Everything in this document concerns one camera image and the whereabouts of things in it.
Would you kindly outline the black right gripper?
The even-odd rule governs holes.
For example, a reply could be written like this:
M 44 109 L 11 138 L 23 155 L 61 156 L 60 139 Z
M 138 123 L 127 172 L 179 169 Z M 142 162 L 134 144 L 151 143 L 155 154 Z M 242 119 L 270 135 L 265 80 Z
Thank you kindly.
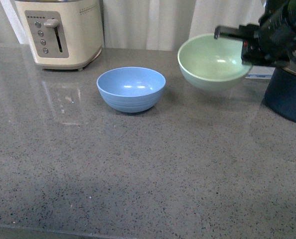
M 265 0 L 264 4 L 258 25 L 239 29 L 219 25 L 214 39 L 243 40 L 241 59 L 246 64 L 284 67 L 296 51 L 296 0 Z

